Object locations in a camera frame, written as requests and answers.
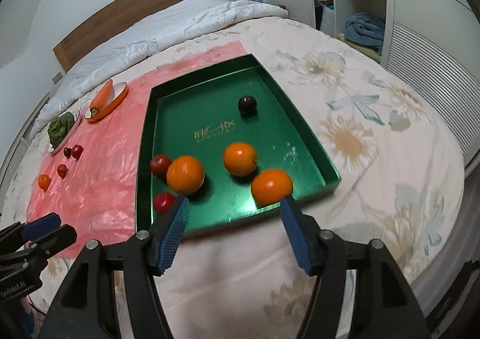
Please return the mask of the orange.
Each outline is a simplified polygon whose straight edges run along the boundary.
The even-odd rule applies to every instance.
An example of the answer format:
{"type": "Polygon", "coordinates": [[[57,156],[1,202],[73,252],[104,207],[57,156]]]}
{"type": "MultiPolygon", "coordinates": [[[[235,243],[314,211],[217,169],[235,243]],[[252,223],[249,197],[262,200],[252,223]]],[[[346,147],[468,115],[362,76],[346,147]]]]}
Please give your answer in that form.
{"type": "Polygon", "coordinates": [[[258,167],[258,155],[249,143],[231,143],[224,150],[224,168],[233,176],[246,177],[258,167]]]}
{"type": "Polygon", "coordinates": [[[41,190],[47,191],[51,183],[51,179],[47,174],[42,173],[38,179],[37,184],[41,190]]]}
{"type": "Polygon", "coordinates": [[[205,171],[202,164],[192,156],[180,156],[167,171],[167,185],[181,195],[192,195],[203,185],[205,171]]]}
{"type": "Polygon", "coordinates": [[[254,178],[250,190],[256,205],[266,207],[291,195],[294,188],[291,177],[285,171],[271,168],[254,178]]]}

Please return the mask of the dark plum back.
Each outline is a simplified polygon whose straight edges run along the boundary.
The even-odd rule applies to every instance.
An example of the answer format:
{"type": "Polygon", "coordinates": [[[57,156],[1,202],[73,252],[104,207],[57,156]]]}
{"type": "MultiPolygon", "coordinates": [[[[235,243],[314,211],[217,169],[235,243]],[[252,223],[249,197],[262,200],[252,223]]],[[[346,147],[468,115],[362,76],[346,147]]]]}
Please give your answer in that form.
{"type": "Polygon", "coordinates": [[[70,158],[72,156],[72,149],[69,147],[64,148],[64,156],[66,158],[70,158]]]}

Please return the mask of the dark plum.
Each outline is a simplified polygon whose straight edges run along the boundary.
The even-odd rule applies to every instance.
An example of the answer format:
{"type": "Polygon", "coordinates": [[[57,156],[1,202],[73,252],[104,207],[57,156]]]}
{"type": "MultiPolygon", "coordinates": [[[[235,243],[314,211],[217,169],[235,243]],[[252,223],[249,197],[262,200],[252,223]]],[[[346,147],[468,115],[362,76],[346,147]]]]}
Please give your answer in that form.
{"type": "Polygon", "coordinates": [[[251,95],[244,95],[238,101],[238,110],[243,117],[251,117],[257,114],[257,101],[251,95]]]}
{"type": "Polygon", "coordinates": [[[64,148],[64,156],[66,158],[70,158],[72,156],[72,149],[69,147],[64,148]]]}

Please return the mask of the red apple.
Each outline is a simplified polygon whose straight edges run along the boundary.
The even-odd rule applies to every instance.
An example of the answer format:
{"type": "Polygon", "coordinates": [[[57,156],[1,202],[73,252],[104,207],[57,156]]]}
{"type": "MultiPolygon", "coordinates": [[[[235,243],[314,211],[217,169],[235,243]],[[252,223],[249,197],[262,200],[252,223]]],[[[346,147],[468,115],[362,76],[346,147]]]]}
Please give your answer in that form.
{"type": "Polygon", "coordinates": [[[169,159],[166,155],[158,154],[154,156],[150,161],[150,171],[156,177],[165,178],[168,172],[168,168],[171,164],[171,159],[169,159]]]}

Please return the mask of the pink plastic sheet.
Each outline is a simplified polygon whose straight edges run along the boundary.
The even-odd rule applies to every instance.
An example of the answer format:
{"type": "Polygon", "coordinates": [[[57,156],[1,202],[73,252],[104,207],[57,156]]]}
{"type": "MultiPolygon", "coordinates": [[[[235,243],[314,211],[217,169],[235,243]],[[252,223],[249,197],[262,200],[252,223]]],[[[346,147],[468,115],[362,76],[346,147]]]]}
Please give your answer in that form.
{"type": "Polygon", "coordinates": [[[134,233],[137,162],[151,88],[245,54],[242,44],[233,41],[144,73],[128,84],[128,95],[111,114],[81,123],[72,134],[69,143],[84,148],[80,159],[57,154],[43,162],[41,172],[51,183],[47,191],[32,192],[27,218],[55,212],[75,228],[76,243],[60,252],[60,258],[74,259],[91,239],[111,244],[134,233]],[[67,165],[65,178],[57,173],[60,164],[67,165]]]}

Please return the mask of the white plate with greens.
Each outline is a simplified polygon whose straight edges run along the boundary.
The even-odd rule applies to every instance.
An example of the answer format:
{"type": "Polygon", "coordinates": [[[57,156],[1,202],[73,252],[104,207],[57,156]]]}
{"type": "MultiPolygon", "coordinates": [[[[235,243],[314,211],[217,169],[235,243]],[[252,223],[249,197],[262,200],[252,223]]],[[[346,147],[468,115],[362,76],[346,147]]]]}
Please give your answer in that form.
{"type": "Polygon", "coordinates": [[[80,111],[64,112],[55,117],[47,127],[49,138],[48,153],[53,155],[61,149],[61,145],[67,140],[67,137],[80,123],[80,111]]]}

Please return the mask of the green leafy vegetable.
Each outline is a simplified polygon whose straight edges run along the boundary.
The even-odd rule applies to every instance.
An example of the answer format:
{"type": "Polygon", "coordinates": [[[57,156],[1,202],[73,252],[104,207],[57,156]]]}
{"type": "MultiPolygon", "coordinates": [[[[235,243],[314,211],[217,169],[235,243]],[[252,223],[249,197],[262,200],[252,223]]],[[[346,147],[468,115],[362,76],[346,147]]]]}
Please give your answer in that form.
{"type": "Polygon", "coordinates": [[[65,112],[50,122],[47,134],[53,149],[56,149],[62,143],[74,124],[75,118],[71,112],[65,112]]]}

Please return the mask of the floral bed sheet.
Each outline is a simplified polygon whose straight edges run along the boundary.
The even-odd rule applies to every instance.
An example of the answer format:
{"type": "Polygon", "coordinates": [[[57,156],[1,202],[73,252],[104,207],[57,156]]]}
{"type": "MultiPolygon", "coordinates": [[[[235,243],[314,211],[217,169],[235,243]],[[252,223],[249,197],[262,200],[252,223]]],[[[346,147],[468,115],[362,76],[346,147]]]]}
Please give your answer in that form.
{"type": "MultiPolygon", "coordinates": [[[[386,244],[410,283],[431,279],[459,214],[462,150],[407,84],[345,43],[279,17],[168,48],[116,76],[165,79],[224,60],[238,41],[271,73],[341,174],[308,213],[341,237],[386,244]]],[[[315,280],[278,218],[185,242],[157,288],[176,338],[293,338],[315,280]]]]}

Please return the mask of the carrot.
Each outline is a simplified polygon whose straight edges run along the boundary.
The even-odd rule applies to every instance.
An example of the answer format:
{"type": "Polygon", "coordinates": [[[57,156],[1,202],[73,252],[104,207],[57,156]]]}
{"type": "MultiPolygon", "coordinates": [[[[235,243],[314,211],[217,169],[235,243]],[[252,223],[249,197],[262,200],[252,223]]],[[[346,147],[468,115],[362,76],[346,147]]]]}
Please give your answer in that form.
{"type": "Polygon", "coordinates": [[[103,110],[109,101],[112,93],[113,81],[108,79],[105,81],[103,88],[95,96],[89,105],[90,116],[95,117],[101,110],[103,110]]]}

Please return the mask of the orange bowl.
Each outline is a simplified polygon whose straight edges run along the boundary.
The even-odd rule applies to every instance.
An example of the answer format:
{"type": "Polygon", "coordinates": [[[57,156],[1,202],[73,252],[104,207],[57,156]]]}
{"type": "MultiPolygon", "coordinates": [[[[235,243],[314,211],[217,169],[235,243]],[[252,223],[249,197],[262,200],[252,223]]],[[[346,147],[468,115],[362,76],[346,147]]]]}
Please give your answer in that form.
{"type": "Polygon", "coordinates": [[[125,99],[127,95],[128,95],[128,85],[126,82],[118,82],[117,84],[114,84],[113,82],[112,93],[110,95],[110,98],[106,107],[103,110],[101,110],[95,117],[91,117],[89,106],[88,106],[88,108],[84,113],[84,118],[89,123],[95,123],[97,121],[102,120],[107,115],[112,113],[122,103],[122,101],[125,99]]]}

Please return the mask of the green tray box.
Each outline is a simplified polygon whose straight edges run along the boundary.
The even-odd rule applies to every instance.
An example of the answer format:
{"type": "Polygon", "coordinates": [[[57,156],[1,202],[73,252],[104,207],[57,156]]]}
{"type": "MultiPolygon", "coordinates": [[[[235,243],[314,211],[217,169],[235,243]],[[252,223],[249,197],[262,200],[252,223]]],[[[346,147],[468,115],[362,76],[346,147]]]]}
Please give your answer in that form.
{"type": "Polygon", "coordinates": [[[293,196],[315,203],[338,187],[334,163],[301,113],[274,78],[252,55],[210,65],[151,89],[137,163],[135,227],[155,220],[154,197],[168,190],[150,171],[151,159],[164,154],[196,158],[205,170],[202,187],[190,196],[185,233],[194,237],[258,221],[277,211],[258,207],[250,177],[230,175],[223,165],[228,145],[249,143],[259,157],[259,171],[278,168],[293,182],[293,196]],[[251,95],[257,114],[243,117],[238,100],[251,95]]]}

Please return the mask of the white duvet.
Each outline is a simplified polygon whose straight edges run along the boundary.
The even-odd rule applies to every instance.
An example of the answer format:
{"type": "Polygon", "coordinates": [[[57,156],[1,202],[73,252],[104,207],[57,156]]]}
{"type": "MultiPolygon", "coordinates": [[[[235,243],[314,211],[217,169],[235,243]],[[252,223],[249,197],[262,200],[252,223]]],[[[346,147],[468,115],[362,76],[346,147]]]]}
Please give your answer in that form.
{"type": "Polygon", "coordinates": [[[99,84],[171,46],[262,17],[288,17],[285,9],[258,1],[184,0],[160,10],[100,44],[81,58],[43,106],[30,132],[49,122],[99,84]]]}

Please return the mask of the white wardrobe shelving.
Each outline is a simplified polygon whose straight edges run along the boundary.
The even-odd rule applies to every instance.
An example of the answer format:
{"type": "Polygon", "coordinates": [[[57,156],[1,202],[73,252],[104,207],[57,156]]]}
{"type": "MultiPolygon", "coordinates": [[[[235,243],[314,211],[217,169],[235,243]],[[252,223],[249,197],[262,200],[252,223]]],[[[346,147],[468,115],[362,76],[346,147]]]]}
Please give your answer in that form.
{"type": "Polygon", "coordinates": [[[479,158],[479,21],[467,0],[267,0],[314,26],[315,7],[332,4],[331,34],[366,13],[383,19],[381,66],[426,99],[461,146],[479,158]]]}

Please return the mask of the blue towel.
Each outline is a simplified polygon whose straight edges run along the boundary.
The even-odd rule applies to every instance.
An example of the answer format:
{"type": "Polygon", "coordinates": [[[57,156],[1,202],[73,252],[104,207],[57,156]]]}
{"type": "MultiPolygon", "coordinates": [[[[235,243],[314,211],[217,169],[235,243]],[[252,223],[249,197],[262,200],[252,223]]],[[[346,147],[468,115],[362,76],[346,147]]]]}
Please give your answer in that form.
{"type": "Polygon", "coordinates": [[[372,48],[381,55],[385,26],[381,17],[365,12],[356,13],[345,23],[344,37],[353,43],[372,48]]]}

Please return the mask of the white plastic bag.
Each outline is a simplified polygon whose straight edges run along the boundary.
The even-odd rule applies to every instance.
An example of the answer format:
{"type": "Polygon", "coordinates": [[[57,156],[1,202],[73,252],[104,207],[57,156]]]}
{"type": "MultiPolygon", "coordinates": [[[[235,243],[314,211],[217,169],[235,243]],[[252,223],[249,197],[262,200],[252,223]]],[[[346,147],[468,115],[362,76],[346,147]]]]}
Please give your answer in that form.
{"type": "Polygon", "coordinates": [[[320,31],[330,37],[334,37],[335,8],[332,5],[328,5],[327,0],[319,0],[318,4],[322,8],[320,31]]]}

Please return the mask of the wooden headboard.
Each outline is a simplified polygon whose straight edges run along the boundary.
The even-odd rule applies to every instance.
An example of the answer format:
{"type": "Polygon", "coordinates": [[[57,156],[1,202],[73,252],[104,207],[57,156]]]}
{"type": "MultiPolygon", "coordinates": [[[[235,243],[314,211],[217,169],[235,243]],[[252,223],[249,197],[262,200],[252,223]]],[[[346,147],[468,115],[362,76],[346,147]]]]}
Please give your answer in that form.
{"type": "Polygon", "coordinates": [[[54,48],[53,53],[64,72],[97,46],[126,31],[144,17],[184,0],[115,0],[80,23],[54,48]]]}

